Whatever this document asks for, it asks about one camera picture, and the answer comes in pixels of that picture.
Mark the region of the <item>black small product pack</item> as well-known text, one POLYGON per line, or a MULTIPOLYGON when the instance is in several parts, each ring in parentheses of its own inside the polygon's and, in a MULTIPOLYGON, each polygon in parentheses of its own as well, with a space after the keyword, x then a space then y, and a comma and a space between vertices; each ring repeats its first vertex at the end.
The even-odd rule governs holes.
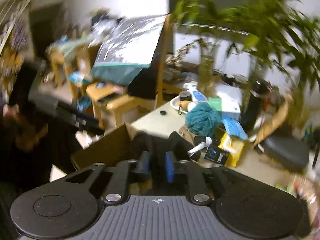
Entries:
POLYGON ((219 148, 216 145, 210 145, 204 155, 204 159, 225 166, 229 152, 219 148))

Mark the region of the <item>black rolled item white band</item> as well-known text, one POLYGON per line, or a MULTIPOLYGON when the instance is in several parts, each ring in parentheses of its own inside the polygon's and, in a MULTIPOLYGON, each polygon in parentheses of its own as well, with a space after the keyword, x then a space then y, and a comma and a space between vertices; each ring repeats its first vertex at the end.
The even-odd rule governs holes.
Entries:
POLYGON ((204 143, 205 146, 210 146, 210 145, 219 146, 220 142, 221 142, 221 139, 217 137, 204 137, 204 136, 196 135, 193 138, 193 143, 195 146, 199 145, 200 143, 204 143))

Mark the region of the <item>yellow wet wipes pack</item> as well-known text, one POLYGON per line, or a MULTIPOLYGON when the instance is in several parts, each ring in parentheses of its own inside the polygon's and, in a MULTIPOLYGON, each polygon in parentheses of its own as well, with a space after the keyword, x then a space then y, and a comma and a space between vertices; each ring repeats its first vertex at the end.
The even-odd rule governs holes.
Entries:
POLYGON ((224 133, 219 148, 229 153, 226 161, 226 166, 236 167, 242 151, 244 149, 245 142, 237 137, 230 137, 226 132, 224 133))

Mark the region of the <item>blue plastic glove pack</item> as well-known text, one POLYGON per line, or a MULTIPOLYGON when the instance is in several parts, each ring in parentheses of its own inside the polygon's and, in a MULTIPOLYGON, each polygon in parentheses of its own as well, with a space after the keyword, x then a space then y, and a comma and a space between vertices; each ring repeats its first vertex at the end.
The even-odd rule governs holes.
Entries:
POLYGON ((248 136, 242 126, 240 125, 240 122, 235 119, 231 119, 228 117, 222 117, 222 122, 225 127, 225 130, 227 134, 230 137, 238 137, 241 140, 247 140, 248 136))

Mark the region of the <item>wooden stool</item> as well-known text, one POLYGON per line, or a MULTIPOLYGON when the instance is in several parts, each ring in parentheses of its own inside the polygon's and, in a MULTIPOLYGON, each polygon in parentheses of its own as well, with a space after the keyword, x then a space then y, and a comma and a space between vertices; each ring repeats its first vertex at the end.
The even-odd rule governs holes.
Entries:
POLYGON ((92 102, 94 117, 99 121, 100 128, 105 128, 101 111, 110 112, 115 126, 119 127, 124 123, 123 114, 138 107, 142 102, 140 98, 121 94, 120 89, 113 85, 98 85, 99 82, 88 85, 86 95, 92 102))

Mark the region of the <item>white oval tray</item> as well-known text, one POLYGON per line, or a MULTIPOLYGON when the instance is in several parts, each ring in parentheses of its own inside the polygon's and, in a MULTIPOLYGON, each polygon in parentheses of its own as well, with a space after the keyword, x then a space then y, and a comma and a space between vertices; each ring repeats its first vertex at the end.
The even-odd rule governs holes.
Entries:
POLYGON ((180 100, 180 97, 177 96, 170 101, 170 106, 178 111, 178 114, 181 115, 188 113, 188 105, 191 103, 189 100, 180 100))

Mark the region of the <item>white green tissue box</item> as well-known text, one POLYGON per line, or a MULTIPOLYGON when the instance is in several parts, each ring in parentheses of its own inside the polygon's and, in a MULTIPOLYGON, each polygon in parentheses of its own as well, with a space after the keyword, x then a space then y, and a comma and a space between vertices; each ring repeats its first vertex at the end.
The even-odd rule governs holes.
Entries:
POLYGON ((208 103, 224 115, 240 115, 242 106, 242 91, 238 87, 217 84, 214 95, 208 98, 208 103))

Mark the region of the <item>white blue tube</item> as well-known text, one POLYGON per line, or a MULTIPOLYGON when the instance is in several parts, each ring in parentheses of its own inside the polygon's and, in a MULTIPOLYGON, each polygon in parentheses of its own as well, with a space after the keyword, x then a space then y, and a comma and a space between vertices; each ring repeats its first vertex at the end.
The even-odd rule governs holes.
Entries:
POLYGON ((198 103, 198 102, 208 102, 208 99, 197 90, 197 84, 196 83, 185 83, 183 85, 183 88, 186 89, 192 97, 192 102, 198 103))

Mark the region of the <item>black round jar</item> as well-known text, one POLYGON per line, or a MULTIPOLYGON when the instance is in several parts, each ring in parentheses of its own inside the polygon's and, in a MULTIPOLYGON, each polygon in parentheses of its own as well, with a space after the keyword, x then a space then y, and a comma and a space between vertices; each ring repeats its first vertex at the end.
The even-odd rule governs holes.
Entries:
POLYGON ((192 95, 189 91, 181 91, 179 93, 180 101, 192 101, 192 95))

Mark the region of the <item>grey zippered case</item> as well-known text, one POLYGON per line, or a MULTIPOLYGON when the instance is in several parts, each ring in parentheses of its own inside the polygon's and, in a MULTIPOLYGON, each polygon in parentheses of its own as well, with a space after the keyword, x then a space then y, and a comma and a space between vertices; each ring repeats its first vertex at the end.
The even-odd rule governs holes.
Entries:
POLYGON ((309 163, 309 148, 291 136, 271 135, 264 140, 264 153, 291 172, 302 172, 309 163))

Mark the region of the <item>glass vase left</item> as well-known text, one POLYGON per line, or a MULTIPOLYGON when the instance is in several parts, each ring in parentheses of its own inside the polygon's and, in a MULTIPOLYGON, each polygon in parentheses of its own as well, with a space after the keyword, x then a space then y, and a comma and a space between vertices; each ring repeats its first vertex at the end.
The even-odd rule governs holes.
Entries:
POLYGON ((215 66, 215 58, 220 47, 219 44, 204 39, 199 40, 200 65, 198 69, 198 90, 205 96, 210 94, 210 84, 215 66))

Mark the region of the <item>black thermos bottle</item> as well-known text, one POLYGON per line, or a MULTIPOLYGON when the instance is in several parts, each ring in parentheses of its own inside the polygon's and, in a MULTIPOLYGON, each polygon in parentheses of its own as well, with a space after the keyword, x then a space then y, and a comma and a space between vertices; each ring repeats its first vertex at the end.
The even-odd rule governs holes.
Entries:
POLYGON ((268 82, 257 78, 249 90, 248 102, 241 114, 240 124, 246 133, 249 133, 260 114, 264 101, 271 97, 273 90, 268 82))

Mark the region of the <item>brown paper bag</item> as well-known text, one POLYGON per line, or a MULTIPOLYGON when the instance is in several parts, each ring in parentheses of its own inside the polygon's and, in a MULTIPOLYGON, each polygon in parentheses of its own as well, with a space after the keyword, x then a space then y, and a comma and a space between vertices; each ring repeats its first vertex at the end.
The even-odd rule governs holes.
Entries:
POLYGON ((279 107, 279 109, 272 116, 272 118, 270 120, 265 121, 262 127, 259 129, 256 139, 254 141, 254 146, 261 143, 264 139, 266 139, 284 123, 284 121, 287 119, 288 112, 292 102, 292 95, 290 93, 286 93, 284 96, 284 103, 279 107))

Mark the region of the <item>teal board in plastic wrap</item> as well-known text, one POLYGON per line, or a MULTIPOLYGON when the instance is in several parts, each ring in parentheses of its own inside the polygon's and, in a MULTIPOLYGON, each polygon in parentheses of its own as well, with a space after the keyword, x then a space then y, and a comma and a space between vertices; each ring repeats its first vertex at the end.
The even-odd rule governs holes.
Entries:
POLYGON ((91 76, 128 86, 143 69, 151 67, 165 19, 160 15, 121 21, 113 36, 100 46, 91 76))

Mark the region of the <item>green bamboo plant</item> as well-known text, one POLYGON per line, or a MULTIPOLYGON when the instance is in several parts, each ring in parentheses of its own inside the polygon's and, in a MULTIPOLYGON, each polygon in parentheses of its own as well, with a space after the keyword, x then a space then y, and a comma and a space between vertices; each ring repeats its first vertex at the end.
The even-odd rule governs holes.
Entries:
POLYGON ((304 90, 319 85, 319 17, 290 6, 294 0, 248 0, 243 5, 218 9, 212 0, 176 0, 172 15, 178 26, 202 24, 225 27, 231 34, 244 34, 233 41, 226 54, 247 53, 262 69, 299 71, 294 87, 304 90))

